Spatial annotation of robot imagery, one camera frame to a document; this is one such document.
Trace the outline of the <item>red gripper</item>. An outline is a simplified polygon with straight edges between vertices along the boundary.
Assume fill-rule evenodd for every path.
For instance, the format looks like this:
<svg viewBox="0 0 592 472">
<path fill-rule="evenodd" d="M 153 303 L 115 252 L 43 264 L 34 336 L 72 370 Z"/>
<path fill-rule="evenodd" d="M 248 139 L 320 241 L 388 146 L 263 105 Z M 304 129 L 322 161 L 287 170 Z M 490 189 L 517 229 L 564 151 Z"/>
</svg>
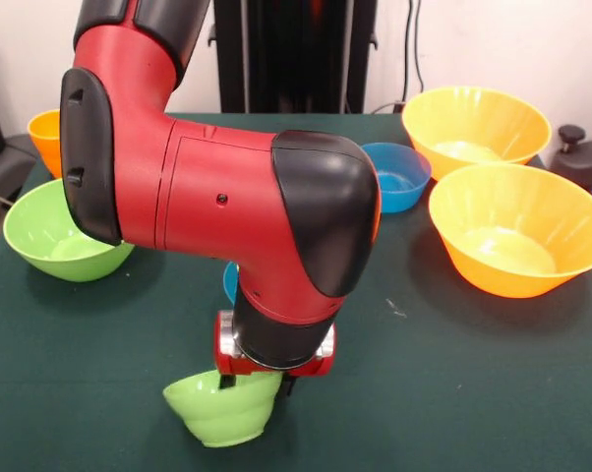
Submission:
<svg viewBox="0 0 592 472">
<path fill-rule="evenodd" d="M 283 395 L 290 396 L 297 381 L 296 377 L 326 375 L 334 362 L 335 324 L 326 333 L 315 356 L 307 363 L 292 369 L 275 369 L 259 364 L 249 358 L 238 346 L 233 329 L 233 311 L 221 310 L 217 314 L 213 329 L 213 358 L 219 376 L 218 389 L 225 390 L 236 385 L 236 376 L 248 376 L 254 372 L 283 373 Z"/>
</svg>

